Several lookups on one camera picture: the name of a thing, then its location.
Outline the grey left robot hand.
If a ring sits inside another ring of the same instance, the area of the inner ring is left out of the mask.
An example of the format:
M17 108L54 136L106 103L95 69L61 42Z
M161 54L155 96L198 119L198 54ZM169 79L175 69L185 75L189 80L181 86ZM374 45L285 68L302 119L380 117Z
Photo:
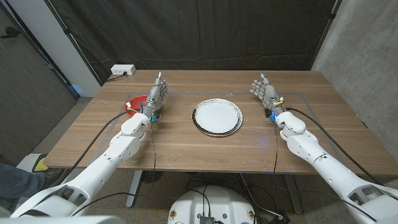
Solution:
M154 86L147 95L146 102L142 108L142 114L151 118L161 109L162 102L169 92L167 80L162 79L162 72L158 73Z

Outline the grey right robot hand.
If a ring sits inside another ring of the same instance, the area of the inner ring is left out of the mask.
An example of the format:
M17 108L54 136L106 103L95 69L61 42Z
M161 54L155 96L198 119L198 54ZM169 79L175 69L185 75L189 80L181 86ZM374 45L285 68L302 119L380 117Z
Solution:
M260 78L260 80L253 81L250 93L260 99L264 106L266 117L270 118L272 115L280 115L285 111L282 106L282 100L264 73L260 73Z

